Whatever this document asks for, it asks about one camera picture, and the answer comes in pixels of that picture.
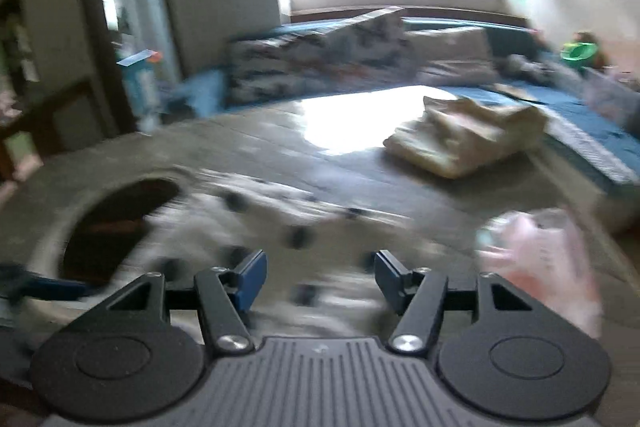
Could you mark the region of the beige plain cushion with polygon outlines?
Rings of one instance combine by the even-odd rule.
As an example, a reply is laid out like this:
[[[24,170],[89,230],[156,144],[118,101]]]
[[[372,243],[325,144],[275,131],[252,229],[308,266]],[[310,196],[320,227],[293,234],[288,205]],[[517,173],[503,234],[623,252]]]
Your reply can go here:
[[[469,87],[500,77],[487,32],[477,26],[406,33],[416,82],[425,86]]]

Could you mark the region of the butterfly print cushion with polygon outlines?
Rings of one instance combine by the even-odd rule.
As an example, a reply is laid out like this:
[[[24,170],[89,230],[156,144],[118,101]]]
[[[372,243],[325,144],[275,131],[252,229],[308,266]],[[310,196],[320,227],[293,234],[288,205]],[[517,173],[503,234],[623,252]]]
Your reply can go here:
[[[235,41],[224,101],[245,106],[408,82],[414,66],[403,15],[391,6],[327,28]]]

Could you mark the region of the beige folded garment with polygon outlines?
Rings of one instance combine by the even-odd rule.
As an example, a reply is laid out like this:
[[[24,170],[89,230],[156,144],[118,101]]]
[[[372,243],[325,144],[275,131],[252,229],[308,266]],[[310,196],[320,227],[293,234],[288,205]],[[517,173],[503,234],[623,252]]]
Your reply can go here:
[[[549,121],[530,105],[485,105],[470,98],[423,99],[423,114],[384,142],[387,153],[455,180],[538,145]]]

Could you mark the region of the blue sofa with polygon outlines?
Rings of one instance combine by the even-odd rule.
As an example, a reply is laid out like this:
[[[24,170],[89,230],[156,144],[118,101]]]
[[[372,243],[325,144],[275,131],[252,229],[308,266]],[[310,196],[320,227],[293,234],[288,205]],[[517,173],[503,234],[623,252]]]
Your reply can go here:
[[[553,60],[525,28],[405,18],[396,9],[288,24],[230,40],[219,68],[180,83],[198,117],[232,107],[428,86],[489,105],[534,104],[553,141],[608,184],[639,181],[639,141],[582,99],[584,78]]]

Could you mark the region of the pink plastic bag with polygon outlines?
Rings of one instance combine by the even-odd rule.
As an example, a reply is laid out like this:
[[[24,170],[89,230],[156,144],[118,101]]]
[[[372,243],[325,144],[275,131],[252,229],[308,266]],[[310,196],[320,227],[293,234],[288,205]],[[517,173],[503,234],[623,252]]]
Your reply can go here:
[[[590,337],[601,335],[603,306],[585,239],[561,208],[508,211],[476,232],[480,271],[526,291]]]

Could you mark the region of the green plastic bowl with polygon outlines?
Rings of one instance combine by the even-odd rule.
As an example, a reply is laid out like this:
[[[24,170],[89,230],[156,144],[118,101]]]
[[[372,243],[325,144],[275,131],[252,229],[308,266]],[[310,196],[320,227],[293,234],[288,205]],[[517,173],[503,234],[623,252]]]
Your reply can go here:
[[[592,64],[599,48],[592,42],[569,42],[561,50],[562,61],[570,66],[585,66]]]

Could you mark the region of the polka dot white garment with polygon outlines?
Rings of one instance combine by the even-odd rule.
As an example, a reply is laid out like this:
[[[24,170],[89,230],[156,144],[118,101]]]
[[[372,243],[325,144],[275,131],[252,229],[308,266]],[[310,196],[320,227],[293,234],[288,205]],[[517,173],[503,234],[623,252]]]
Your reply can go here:
[[[261,249],[266,283],[247,314],[250,332],[352,337],[393,323],[376,286],[375,251],[410,268],[435,268],[442,247],[407,217],[322,202],[314,194],[246,176],[213,176],[150,217],[150,235],[119,274],[160,272],[179,286],[211,267],[233,268]]]

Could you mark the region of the blue cardboard box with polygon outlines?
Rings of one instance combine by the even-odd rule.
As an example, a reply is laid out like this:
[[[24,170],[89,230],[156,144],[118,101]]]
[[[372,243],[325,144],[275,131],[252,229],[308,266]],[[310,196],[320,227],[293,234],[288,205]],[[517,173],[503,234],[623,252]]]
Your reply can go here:
[[[153,66],[156,56],[155,51],[145,49],[117,62],[137,129],[143,134],[160,127],[162,103]]]

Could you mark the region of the dark wooden cabinet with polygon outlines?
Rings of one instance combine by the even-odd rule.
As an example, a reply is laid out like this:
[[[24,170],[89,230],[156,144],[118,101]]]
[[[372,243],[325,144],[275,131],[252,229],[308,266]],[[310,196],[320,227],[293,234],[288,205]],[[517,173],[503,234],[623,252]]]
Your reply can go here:
[[[6,140],[20,132],[32,136],[32,142],[41,159],[63,154],[67,148],[63,145],[61,133],[56,129],[54,115],[56,112],[85,98],[104,138],[108,137],[108,127],[101,112],[96,91],[89,77],[81,77],[58,92],[43,95],[36,101],[26,103],[25,109],[17,116],[10,117],[1,123],[1,181],[13,181],[16,166],[12,159]]]

